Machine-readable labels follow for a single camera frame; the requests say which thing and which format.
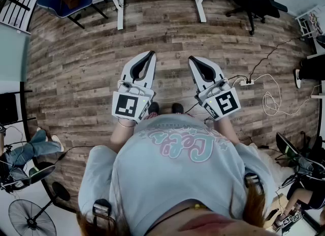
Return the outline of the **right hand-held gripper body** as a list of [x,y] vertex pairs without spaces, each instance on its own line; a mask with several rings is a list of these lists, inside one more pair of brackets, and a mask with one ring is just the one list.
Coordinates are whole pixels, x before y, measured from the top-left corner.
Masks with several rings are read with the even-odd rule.
[[226,78],[197,92],[195,98],[215,121],[241,109],[235,87],[231,88]]

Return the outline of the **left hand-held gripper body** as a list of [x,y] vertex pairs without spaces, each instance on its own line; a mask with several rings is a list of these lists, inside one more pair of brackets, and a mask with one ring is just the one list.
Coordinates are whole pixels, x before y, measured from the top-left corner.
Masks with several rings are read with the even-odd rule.
[[152,103],[154,91],[124,80],[118,81],[113,92],[112,115],[139,123]]

